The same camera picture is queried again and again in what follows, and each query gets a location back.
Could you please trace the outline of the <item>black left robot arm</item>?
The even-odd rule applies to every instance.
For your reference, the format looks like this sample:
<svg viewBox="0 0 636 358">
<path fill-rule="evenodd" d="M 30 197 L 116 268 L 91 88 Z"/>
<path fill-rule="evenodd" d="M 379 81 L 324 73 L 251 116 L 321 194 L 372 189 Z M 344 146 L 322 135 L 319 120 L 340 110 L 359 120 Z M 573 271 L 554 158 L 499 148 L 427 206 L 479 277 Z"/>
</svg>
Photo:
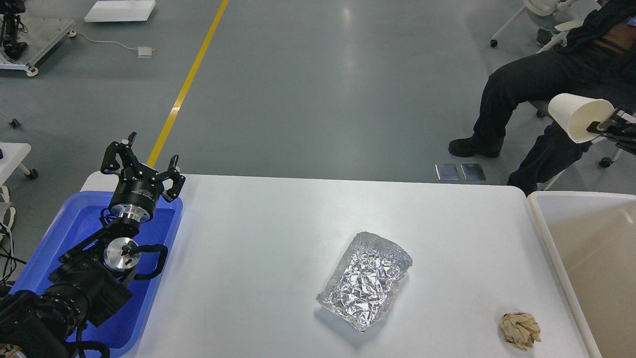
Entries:
<svg viewBox="0 0 636 358">
<path fill-rule="evenodd" d="M 100 170 L 118 183 L 102 210 L 102 226 L 59 256 L 61 265 L 49 275 L 43 294 L 19 290 L 1 300 L 3 358 L 83 358 L 87 351 L 111 355 L 103 342 L 88 341 L 88 324 L 100 326 L 132 299 L 132 281 L 160 275 L 168 258 L 161 243 L 139 245 L 134 237 L 153 219 L 159 198 L 175 201 L 186 181 L 170 159 L 165 172 L 141 163 L 132 150 L 136 138 L 113 141 Z"/>
</svg>

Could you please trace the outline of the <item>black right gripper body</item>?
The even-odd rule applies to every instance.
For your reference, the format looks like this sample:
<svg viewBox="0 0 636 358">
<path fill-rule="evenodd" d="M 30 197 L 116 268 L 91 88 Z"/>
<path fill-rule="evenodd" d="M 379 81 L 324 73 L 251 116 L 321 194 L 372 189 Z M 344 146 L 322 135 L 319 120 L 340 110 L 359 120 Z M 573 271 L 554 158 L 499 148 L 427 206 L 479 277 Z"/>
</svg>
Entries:
<svg viewBox="0 0 636 358">
<path fill-rule="evenodd" d="M 616 129 L 616 147 L 629 154 L 636 155 L 636 125 L 627 123 Z"/>
</svg>

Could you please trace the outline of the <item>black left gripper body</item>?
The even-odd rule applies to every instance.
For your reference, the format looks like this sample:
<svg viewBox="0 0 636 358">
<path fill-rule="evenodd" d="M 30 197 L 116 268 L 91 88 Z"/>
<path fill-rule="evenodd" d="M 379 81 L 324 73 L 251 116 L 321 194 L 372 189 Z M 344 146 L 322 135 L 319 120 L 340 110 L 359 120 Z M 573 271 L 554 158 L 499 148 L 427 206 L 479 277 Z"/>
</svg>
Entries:
<svg viewBox="0 0 636 358">
<path fill-rule="evenodd" d="M 152 218 L 159 197 L 165 189 L 161 181 L 152 181 L 152 178 L 157 175 L 157 171 L 152 168 L 123 170 L 109 203 L 109 211 L 120 214 L 131 210 L 137 212 L 142 218 Z"/>
</svg>

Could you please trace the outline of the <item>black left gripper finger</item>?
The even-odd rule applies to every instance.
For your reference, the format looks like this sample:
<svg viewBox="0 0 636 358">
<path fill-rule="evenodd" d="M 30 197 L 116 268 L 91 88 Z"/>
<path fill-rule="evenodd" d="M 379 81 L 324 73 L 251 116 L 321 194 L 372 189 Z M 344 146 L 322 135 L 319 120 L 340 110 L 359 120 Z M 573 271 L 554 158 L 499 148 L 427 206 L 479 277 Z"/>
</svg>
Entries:
<svg viewBox="0 0 636 358">
<path fill-rule="evenodd" d="M 160 194 L 166 202 L 172 202 L 177 199 L 181 193 L 181 190 L 185 184 L 186 178 L 181 174 L 178 168 L 179 155 L 174 155 L 169 161 L 168 168 L 165 172 L 158 174 L 158 182 L 163 183 L 166 180 L 170 180 L 172 185 L 170 188 L 164 186 L 163 192 Z"/>
<path fill-rule="evenodd" d="M 143 179 L 143 165 L 132 151 L 137 132 L 131 132 L 126 140 L 113 141 L 105 149 L 101 172 L 116 175 L 119 180 Z"/>
</svg>

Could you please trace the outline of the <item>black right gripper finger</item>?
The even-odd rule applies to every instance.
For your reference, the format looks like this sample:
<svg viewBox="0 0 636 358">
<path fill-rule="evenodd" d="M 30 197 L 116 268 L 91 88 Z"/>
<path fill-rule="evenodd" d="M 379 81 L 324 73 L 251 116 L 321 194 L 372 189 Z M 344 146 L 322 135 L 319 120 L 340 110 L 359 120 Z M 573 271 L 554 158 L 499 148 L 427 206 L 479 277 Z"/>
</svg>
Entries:
<svg viewBox="0 0 636 358">
<path fill-rule="evenodd" d="M 635 115 L 629 110 L 617 108 L 605 120 L 591 122 L 586 128 L 586 132 L 608 139 L 616 139 L 616 129 L 620 129 L 620 127 L 627 123 L 636 124 Z"/>
</svg>

